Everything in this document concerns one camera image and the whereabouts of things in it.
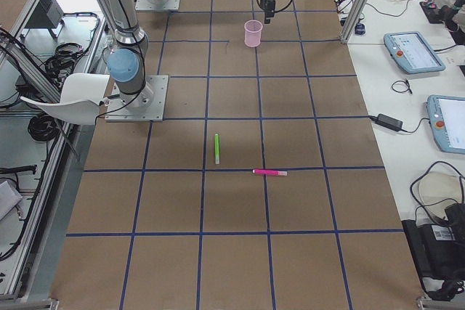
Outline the pink plastic cup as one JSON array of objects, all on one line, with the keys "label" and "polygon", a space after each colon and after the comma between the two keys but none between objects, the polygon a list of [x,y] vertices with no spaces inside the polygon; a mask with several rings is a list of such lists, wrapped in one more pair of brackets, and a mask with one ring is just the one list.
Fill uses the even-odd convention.
[{"label": "pink plastic cup", "polygon": [[248,20],[244,23],[244,44],[255,48],[261,44],[263,24],[258,20]]}]

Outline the pink pen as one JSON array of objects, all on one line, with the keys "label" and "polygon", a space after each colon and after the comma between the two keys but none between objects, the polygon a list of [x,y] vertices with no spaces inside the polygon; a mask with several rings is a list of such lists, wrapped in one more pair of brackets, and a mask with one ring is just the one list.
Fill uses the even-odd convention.
[{"label": "pink pen", "polygon": [[258,168],[253,169],[252,173],[256,175],[263,175],[263,176],[287,176],[288,175],[287,171],[258,169]]}]

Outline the green pen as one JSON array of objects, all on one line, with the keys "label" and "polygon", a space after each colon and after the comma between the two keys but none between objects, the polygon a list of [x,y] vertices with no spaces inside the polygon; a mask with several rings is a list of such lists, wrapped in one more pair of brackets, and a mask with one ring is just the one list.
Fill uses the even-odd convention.
[{"label": "green pen", "polygon": [[218,133],[214,135],[214,161],[216,165],[220,164],[220,138]]}]

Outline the blue teach pendant far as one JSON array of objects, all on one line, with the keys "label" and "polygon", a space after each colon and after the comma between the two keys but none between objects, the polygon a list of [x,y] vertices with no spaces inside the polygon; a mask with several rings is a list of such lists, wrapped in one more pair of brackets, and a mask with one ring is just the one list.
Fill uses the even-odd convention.
[{"label": "blue teach pendant far", "polygon": [[445,65],[417,31],[387,33],[384,45],[391,58],[407,74],[444,71]]}]

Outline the blue teach pendant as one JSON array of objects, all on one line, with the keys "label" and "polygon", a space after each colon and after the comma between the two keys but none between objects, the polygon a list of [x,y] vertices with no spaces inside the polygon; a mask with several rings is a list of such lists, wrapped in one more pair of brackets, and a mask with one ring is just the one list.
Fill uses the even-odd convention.
[{"label": "blue teach pendant", "polygon": [[417,31],[387,33],[384,45],[391,58],[407,74],[444,71],[445,65]]},{"label": "blue teach pendant", "polygon": [[443,152],[464,154],[464,98],[430,95],[426,109],[433,138]]}]

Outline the black power adapter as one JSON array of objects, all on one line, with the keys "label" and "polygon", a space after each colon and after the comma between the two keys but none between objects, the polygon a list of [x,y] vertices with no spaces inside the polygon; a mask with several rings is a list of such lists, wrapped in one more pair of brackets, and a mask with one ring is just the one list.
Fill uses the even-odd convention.
[{"label": "black power adapter", "polygon": [[392,118],[388,115],[379,113],[378,115],[370,115],[370,120],[373,121],[376,125],[390,129],[392,131],[398,132],[403,128],[403,122],[396,118]]}]

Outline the blue teach pendant near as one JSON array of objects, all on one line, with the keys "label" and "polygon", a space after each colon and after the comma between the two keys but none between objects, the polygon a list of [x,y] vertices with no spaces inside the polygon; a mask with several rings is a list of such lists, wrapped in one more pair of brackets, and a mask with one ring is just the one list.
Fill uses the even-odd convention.
[{"label": "blue teach pendant near", "polygon": [[464,154],[464,98],[430,95],[426,109],[433,138],[443,152]]}]

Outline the white plastic chair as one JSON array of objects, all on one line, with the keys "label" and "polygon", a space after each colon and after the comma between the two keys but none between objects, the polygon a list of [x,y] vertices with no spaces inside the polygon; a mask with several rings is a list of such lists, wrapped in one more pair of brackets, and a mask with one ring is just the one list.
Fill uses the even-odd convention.
[{"label": "white plastic chair", "polygon": [[58,120],[94,125],[109,79],[109,75],[73,73],[66,78],[58,103],[37,102],[27,97],[21,97],[21,100]]}]

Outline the round beige disc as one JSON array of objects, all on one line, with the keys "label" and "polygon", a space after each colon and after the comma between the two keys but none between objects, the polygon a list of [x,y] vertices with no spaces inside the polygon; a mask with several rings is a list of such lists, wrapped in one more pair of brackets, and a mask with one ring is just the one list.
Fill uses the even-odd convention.
[{"label": "round beige disc", "polygon": [[428,173],[419,181],[418,194],[434,218],[447,220],[445,209],[462,202],[459,178],[438,172]]}]

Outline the black device box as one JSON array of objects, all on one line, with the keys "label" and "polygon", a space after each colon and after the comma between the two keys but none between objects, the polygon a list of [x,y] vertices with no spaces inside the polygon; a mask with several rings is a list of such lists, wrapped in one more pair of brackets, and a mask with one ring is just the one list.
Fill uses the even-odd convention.
[{"label": "black device box", "polygon": [[434,301],[451,301],[464,292],[464,246],[452,231],[436,224],[402,221],[424,292]]}]

